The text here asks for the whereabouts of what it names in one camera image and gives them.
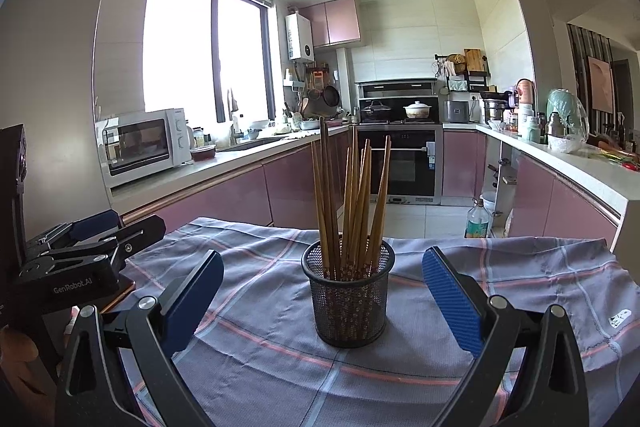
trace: utensil holder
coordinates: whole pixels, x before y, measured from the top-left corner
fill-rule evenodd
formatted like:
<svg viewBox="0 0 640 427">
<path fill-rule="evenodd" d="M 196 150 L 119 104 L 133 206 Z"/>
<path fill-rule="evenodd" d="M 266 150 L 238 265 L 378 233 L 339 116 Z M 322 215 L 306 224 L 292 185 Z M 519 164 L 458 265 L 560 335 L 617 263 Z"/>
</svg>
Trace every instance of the utensil holder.
<svg viewBox="0 0 640 427">
<path fill-rule="evenodd" d="M 388 275 L 395 261 L 393 249 L 383 241 L 378 266 L 370 277 L 334 281 L 324 277 L 320 242 L 306 249 L 302 269 L 309 277 L 316 331 L 322 340 L 335 347 L 362 347 L 382 334 Z"/>
</svg>

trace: green label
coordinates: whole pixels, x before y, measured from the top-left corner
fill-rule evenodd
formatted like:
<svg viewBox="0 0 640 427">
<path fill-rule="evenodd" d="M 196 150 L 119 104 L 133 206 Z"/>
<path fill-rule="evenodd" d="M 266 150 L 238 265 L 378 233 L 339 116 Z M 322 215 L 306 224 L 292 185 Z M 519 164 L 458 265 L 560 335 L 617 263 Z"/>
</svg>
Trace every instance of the green label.
<svg viewBox="0 0 640 427">
<path fill-rule="evenodd" d="M 465 237 L 468 237 L 468 238 L 486 237 L 486 232 L 488 228 L 489 228 L 489 223 L 472 223 L 471 221 L 467 221 Z"/>
</svg>

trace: plaid tablecloth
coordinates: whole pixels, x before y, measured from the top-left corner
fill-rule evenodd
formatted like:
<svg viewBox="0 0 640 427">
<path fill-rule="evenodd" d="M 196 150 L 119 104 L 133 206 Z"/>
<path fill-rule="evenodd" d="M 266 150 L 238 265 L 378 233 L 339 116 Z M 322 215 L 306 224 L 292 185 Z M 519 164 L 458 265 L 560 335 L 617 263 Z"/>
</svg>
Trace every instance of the plaid tablecloth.
<svg viewBox="0 0 640 427">
<path fill-rule="evenodd" d="M 567 309 L 592 426 L 603 425 L 640 372 L 639 288 L 604 241 L 388 239 L 396 252 L 388 323 L 375 343 L 349 350 L 325 344 L 314 329 L 300 257 L 316 240 L 317 231 L 200 218 L 130 259 L 124 273 L 137 289 L 124 307 L 159 295 L 208 250 L 222 254 L 222 287 L 188 348 L 174 356 L 218 427 L 430 425 L 472 362 L 422 283 L 420 261 L 432 245 L 488 294 L 504 295 L 517 308 Z M 609 319 L 622 310 L 631 316 L 614 328 Z M 504 408 L 522 352 L 512 357 L 486 425 Z M 128 361 L 127 370 L 146 418 L 160 425 Z"/>
</svg>

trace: sink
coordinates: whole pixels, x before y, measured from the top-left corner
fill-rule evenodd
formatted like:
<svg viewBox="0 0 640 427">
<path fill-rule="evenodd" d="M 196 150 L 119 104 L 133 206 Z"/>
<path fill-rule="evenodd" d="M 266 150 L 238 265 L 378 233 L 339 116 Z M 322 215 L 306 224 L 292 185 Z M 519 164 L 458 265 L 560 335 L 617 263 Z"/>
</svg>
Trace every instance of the sink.
<svg viewBox="0 0 640 427">
<path fill-rule="evenodd" d="M 239 143 L 238 145 L 232 145 L 227 149 L 223 149 L 220 152 L 229 152 L 229 151 L 246 151 L 248 149 L 253 149 L 254 147 L 260 147 L 260 145 L 265 145 L 267 143 L 274 143 L 282 140 L 279 136 L 271 136 L 268 138 L 258 138 L 257 140 L 250 140 L 246 142 Z"/>
</svg>

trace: floor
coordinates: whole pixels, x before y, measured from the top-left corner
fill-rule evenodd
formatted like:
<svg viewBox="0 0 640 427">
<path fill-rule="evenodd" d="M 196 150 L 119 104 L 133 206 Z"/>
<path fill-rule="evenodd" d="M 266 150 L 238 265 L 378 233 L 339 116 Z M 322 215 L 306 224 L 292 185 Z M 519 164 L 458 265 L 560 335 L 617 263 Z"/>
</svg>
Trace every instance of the floor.
<svg viewBox="0 0 640 427">
<path fill-rule="evenodd" d="M 418 237 L 463 237 L 466 227 L 466 206 L 437 206 L 428 204 L 387 204 L 385 237 L 415 239 Z M 369 226 L 374 204 L 369 207 Z M 338 221 L 342 231 L 342 217 Z"/>
</svg>

